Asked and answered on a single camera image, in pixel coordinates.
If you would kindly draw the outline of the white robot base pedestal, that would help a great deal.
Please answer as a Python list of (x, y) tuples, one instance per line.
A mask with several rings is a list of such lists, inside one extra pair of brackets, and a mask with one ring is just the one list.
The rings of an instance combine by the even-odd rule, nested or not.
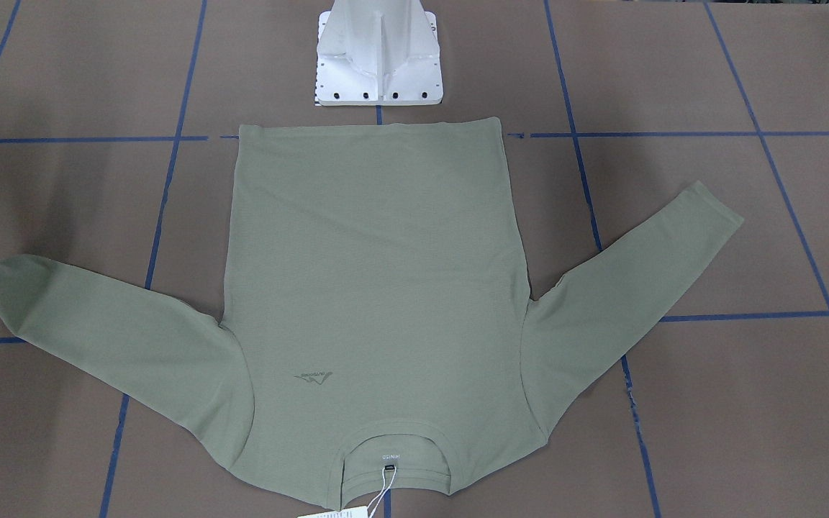
[(438, 21), (422, 2), (335, 1), (317, 29), (316, 105), (442, 102)]

